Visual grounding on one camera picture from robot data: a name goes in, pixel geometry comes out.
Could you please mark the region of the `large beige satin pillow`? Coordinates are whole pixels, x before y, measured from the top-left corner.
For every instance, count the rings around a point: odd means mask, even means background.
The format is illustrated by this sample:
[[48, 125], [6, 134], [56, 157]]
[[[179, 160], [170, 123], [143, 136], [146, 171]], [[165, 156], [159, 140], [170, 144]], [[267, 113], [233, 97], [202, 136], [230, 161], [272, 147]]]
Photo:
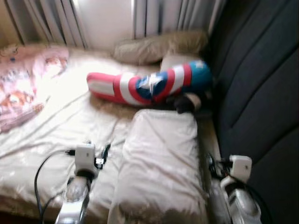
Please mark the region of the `large beige satin pillow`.
[[135, 113], [107, 224], [207, 224], [196, 137], [197, 122], [189, 113]]

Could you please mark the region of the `beige satin bed sheet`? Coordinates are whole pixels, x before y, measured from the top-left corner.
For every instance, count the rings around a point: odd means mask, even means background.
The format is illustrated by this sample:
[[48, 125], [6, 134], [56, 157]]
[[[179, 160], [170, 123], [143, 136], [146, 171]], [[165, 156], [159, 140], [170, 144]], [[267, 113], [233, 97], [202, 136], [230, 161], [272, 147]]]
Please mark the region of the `beige satin bed sheet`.
[[51, 86], [43, 110], [10, 132], [0, 134], [0, 224], [7, 215], [38, 218], [41, 203], [64, 190], [75, 170], [64, 152], [75, 144], [91, 142], [100, 154], [111, 143], [107, 162], [92, 183], [86, 224], [107, 224], [113, 202], [121, 151], [132, 119], [140, 109], [96, 98], [88, 92], [90, 72], [134, 72], [143, 75], [153, 67], [118, 63], [106, 54], [71, 49], [67, 69]]

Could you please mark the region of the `red white blue bolster pillow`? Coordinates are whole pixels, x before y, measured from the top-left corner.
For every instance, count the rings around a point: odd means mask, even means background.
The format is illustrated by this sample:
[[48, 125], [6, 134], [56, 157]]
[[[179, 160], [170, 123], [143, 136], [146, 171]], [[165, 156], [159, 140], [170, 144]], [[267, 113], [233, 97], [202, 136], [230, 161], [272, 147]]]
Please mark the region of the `red white blue bolster pillow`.
[[147, 76], [91, 72], [88, 90], [97, 98], [131, 106], [152, 106], [185, 92], [212, 87], [211, 69], [202, 60], [178, 64]]

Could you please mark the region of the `small dark plush toy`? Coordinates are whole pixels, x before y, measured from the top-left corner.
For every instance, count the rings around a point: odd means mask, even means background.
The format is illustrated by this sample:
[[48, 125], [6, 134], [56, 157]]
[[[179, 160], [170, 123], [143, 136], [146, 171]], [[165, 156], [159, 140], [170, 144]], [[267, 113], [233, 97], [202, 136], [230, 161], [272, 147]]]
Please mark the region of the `small dark plush toy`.
[[194, 113], [201, 108], [202, 100], [197, 94], [192, 92], [186, 92], [180, 96], [177, 96], [173, 102], [173, 106], [177, 113]]

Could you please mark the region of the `dark grey upholstered furniture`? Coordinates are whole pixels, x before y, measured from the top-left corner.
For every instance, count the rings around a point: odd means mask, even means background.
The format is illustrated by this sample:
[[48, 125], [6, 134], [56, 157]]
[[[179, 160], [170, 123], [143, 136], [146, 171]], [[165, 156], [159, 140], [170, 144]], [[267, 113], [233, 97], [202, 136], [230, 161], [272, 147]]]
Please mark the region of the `dark grey upholstered furniture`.
[[298, 12], [299, 0], [227, 0], [206, 55], [220, 154], [252, 158], [249, 186], [263, 199], [269, 224], [299, 222], [291, 175], [298, 125], [290, 112]]

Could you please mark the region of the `pink cartoon print blanket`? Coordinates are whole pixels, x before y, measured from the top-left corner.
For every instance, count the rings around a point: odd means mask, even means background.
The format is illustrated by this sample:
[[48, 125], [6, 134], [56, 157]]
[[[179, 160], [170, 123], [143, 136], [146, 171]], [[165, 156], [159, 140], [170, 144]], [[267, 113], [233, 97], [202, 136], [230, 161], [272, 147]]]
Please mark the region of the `pink cartoon print blanket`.
[[69, 49], [60, 45], [14, 44], [0, 49], [0, 133], [40, 113], [68, 59]]

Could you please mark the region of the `tan beige pillow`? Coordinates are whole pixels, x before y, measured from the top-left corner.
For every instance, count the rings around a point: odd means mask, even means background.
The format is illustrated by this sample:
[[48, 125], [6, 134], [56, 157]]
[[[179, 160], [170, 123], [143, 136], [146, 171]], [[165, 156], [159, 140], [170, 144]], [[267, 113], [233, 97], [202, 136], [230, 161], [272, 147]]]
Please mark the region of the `tan beige pillow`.
[[147, 65], [162, 60], [169, 53], [198, 54], [208, 40], [207, 32], [202, 30], [176, 31], [118, 42], [111, 56], [118, 62]]

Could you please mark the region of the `grey striped curtain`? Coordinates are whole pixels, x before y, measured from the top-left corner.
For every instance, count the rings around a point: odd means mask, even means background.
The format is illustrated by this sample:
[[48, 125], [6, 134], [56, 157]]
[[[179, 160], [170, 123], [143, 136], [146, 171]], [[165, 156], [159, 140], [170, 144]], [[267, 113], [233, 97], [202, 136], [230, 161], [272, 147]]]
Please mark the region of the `grey striped curtain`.
[[133, 38], [175, 31], [210, 35], [227, 0], [132, 0]]
[[20, 43], [50, 42], [88, 48], [78, 0], [0, 0]]

